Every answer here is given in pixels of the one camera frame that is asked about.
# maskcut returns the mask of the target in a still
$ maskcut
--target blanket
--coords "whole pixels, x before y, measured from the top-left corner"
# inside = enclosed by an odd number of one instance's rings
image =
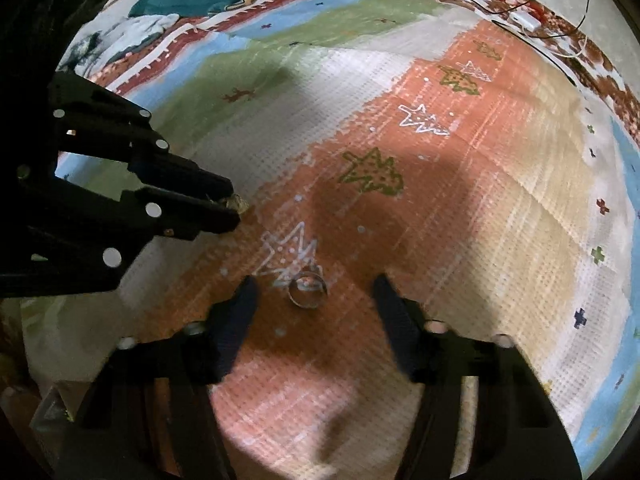
[[[461,335],[517,341],[585,476],[619,439],[640,404],[638,101],[593,42],[527,39],[466,0],[257,0],[178,20],[93,79],[250,209],[231,234],[153,241],[113,293],[25,301],[38,380],[91,380],[118,337],[168,336],[253,274],[254,324],[212,391],[239,476],[392,478],[420,388],[370,298],[386,272]],[[76,155],[57,174],[140,186]],[[328,284],[317,310],[287,298],[306,266]]]

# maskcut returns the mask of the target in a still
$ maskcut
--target cross pattern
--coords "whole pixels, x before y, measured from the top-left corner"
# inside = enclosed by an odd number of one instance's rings
[[[622,374],[622,375],[620,375],[620,378],[618,379],[618,382],[617,382],[617,383],[616,383],[616,385],[613,387],[613,389],[614,389],[614,390],[617,390],[617,389],[622,385],[622,383],[623,383],[624,381],[625,381],[625,375],[624,375],[624,374]]]
[[[610,209],[605,204],[604,200],[601,198],[596,200],[596,206],[600,208],[601,215],[606,215],[610,211]]]
[[[446,129],[436,127],[437,117],[433,114],[429,114],[424,105],[419,105],[415,109],[409,108],[405,105],[400,105],[398,110],[406,114],[406,117],[400,121],[400,126],[416,126],[415,133],[417,134],[431,132],[435,135],[449,135],[449,132]]]
[[[602,247],[597,246],[591,250],[591,256],[593,256],[593,263],[596,265],[604,261],[604,254],[602,253]]]
[[[584,317],[583,308],[581,308],[580,310],[577,310],[576,313],[574,314],[574,317],[575,317],[575,323],[574,323],[575,329],[579,329],[581,326],[587,325],[587,318]]]

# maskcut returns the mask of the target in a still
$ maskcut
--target white dot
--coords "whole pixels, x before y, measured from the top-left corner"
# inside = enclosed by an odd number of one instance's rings
[[[497,344],[501,348],[513,348],[515,343],[513,339],[506,334],[498,334],[494,337],[494,343]]]
[[[431,319],[424,324],[424,328],[427,332],[431,332],[434,334],[444,334],[449,330],[449,327],[446,323],[442,321],[437,321],[435,319]]]
[[[129,350],[132,349],[136,345],[136,340],[132,337],[123,337],[118,341],[118,349],[119,350]]]
[[[158,218],[162,214],[162,208],[155,202],[149,202],[145,205],[145,211],[151,218]]]
[[[102,260],[107,267],[115,269],[122,263],[122,256],[119,250],[114,247],[109,247],[102,253]]]

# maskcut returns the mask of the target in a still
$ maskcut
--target play mat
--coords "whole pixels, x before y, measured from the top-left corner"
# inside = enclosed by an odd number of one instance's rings
[[[114,18],[125,1],[60,68],[150,110],[250,208],[230,234],[157,238],[114,292],[22,300],[42,387],[91,381],[119,337],[168,336],[253,274],[254,323],[211,394],[239,478],[393,478],[420,386],[370,298],[386,272],[459,334],[510,334],[584,475],[602,462],[640,404],[639,105],[591,40],[528,0],[128,0]],[[501,12],[517,4],[537,30]],[[57,174],[140,185],[77,155]],[[309,265],[317,310],[286,293]]]

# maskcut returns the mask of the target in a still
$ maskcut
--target white dot marker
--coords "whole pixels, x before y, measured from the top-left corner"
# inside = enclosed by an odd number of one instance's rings
[[[162,214],[162,208],[155,202],[149,202],[145,205],[145,211],[151,218],[158,218]]]
[[[515,343],[510,336],[506,334],[498,334],[494,337],[494,343],[496,343],[500,348],[513,348]]]
[[[431,319],[424,324],[424,329],[433,334],[444,334],[449,330],[449,327],[443,321]]]
[[[102,253],[102,260],[107,267],[115,269],[122,263],[122,255],[115,247],[109,247]]]
[[[129,350],[136,345],[136,340],[132,337],[123,337],[118,341],[118,350]]]
[[[186,335],[198,335],[202,334],[207,327],[201,321],[193,321],[187,324],[182,330]]]

